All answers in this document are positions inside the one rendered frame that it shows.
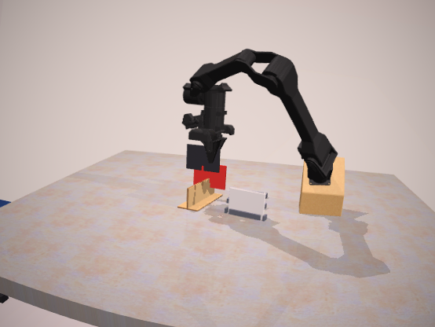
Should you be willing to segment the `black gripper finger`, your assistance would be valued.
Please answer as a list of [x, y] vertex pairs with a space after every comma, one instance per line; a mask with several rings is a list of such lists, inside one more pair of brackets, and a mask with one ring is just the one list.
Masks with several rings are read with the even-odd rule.
[[225, 143], [225, 141], [227, 140], [227, 138], [222, 137], [222, 138], [217, 138], [217, 139], [221, 139], [221, 143], [220, 143], [219, 147], [222, 148], [222, 146], [223, 146], [223, 144]]
[[209, 164], [212, 164], [214, 162], [214, 158], [217, 154], [219, 145], [221, 143], [221, 139], [215, 140], [215, 141], [201, 141], [204, 144], [206, 153], [207, 153], [207, 159]]

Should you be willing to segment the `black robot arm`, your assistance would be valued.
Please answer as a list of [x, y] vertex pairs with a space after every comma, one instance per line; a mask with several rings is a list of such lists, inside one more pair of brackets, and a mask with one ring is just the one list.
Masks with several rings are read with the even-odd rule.
[[[269, 63], [260, 74], [253, 63]], [[292, 123], [301, 137], [298, 152], [306, 162], [307, 178], [311, 186], [329, 186], [333, 163], [338, 153], [325, 134], [320, 133], [298, 90], [298, 73], [291, 60], [274, 52], [246, 48], [223, 61], [203, 64], [183, 86], [183, 100], [189, 105], [224, 108], [228, 83], [214, 85], [231, 75], [243, 72], [252, 81], [281, 99]], [[329, 184], [330, 183], [330, 184]]]

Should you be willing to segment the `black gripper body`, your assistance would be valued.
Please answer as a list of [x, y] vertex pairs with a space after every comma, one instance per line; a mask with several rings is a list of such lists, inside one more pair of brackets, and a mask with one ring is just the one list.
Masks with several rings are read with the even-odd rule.
[[189, 140], [215, 141], [222, 138], [223, 134], [234, 135], [235, 127], [232, 124], [224, 124], [227, 111], [224, 108], [203, 106], [203, 128], [193, 128], [188, 132]]

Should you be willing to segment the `red board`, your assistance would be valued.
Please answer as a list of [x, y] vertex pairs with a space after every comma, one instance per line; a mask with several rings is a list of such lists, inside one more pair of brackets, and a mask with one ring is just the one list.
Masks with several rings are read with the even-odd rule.
[[217, 173], [217, 172], [204, 171], [202, 166], [201, 171], [194, 170], [193, 185], [209, 178], [210, 188], [225, 190], [226, 169], [227, 166], [220, 165], [220, 172]]

